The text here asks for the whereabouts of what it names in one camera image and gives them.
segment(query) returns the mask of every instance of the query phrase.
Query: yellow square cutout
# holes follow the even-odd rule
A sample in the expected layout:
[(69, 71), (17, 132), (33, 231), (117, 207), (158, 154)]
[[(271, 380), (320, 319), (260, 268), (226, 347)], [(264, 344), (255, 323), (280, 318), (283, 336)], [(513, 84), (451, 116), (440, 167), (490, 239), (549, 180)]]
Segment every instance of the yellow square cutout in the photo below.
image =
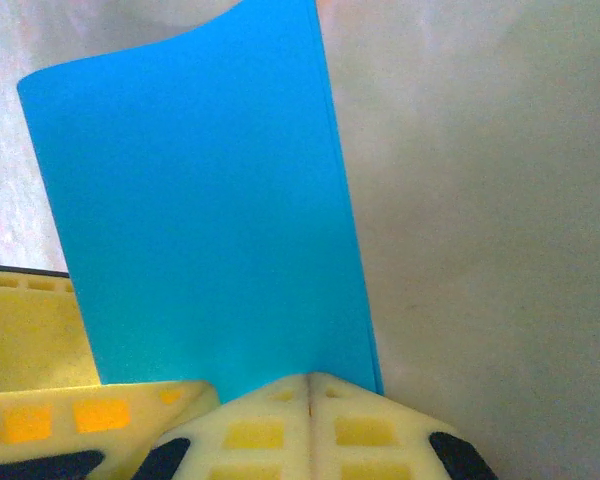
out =
[(283, 448), (284, 422), (262, 418), (234, 422), (224, 439), (224, 448)]
[(381, 418), (339, 417), (335, 421), (336, 443), (342, 446), (387, 447), (397, 445), (393, 424)]
[(51, 405), (8, 408), (2, 412), (0, 440), (14, 444), (51, 436)]
[(182, 398), (182, 390), (179, 388), (171, 388), (160, 392), (160, 400), (165, 405), (172, 405)]
[(281, 469), (268, 465), (215, 467), (209, 480), (280, 480)]
[(118, 430), (131, 423), (129, 403), (121, 399), (88, 399), (73, 404), (78, 433)]
[(341, 480), (411, 480), (406, 465), (380, 462), (360, 465), (344, 465)]

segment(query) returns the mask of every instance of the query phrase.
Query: yellow foam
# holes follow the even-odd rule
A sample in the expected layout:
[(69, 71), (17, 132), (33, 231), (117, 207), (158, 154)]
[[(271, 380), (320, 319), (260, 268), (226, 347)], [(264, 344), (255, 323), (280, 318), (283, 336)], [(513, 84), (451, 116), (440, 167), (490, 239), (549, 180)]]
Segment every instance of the yellow foam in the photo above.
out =
[(131, 423), (129, 402), (120, 398), (78, 400), (73, 417), (78, 433), (118, 430)]
[(98, 384), (69, 279), (0, 272), (0, 392)]
[[(179, 397), (165, 404), (165, 391)], [(0, 464), (98, 450), (105, 459), (89, 479), (126, 480), (162, 433), (217, 406), (206, 382), (0, 393)]]
[(448, 480), (429, 444), (457, 432), (326, 374), (294, 375), (165, 434), (191, 446), (173, 480)]
[(51, 436), (51, 405), (23, 405), (2, 412), (0, 441), (8, 444), (44, 440)]
[(182, 397), (182, 391), (179, 389), (163, 390), (160, 392), (160, 400), (165, 405), (171, 405)]

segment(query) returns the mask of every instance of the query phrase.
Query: black strip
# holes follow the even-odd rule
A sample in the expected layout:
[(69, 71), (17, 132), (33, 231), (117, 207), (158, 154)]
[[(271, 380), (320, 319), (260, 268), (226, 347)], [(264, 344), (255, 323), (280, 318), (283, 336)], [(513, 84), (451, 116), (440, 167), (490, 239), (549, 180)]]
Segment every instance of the black strip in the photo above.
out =
[(469, 442), (444, 432), (429, 436), (429, 443), (452, 480), (498, 480)]
[(188, 438), (176, 438), (154, 448), (131, 480), (171, 480), (190, 446)]
[(5, 265), (0, 265), (0, 272), (24, 273), (26, 275), (44, 275), (47, 277), (69, 278), (69, 274), (66, 272), (56, 272), (53, 270), (37, 270), (35, 268), (7, 267)]
[(86, 477), (104, 460), (97, 450), (34, 458), (0, 465), (0, 480), (77, 480)]

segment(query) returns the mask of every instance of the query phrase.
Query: blue plastic sheet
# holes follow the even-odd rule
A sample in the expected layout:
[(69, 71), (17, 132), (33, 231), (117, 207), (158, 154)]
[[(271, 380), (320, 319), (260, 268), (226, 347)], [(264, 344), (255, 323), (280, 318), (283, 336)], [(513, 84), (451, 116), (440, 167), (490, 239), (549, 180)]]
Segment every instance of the blue plastic sheet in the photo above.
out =
[(381, 392), (313, 1), (244, 0), (18, 91), (104, 383)]

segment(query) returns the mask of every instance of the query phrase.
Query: black plastic edge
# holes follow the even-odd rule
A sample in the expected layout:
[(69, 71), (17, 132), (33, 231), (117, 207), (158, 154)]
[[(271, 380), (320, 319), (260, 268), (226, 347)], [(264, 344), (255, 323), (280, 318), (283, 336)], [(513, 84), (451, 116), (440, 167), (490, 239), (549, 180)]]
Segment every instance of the black plastic edge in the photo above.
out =
[(429, 443), (452, 480), (498, 480), (469, 442), (445, 432), (434, 432)]
[(32, 458), (0, 465), (0, 480), (77, 480), (86, 477), (105, 456), (98, 450)]
[(5, 265), (0, 265), (0, 272), (24, 273), (27, 275), (44, 275), (47, 277), (69, 278), (69, 274), (66, 272), (56, 272), (54, 270), (38, 270), (35, 268), (9, 267)]
[(188, 438), (175, 438), (154, 448), (131, 480), (171, 480), (190, 446)]

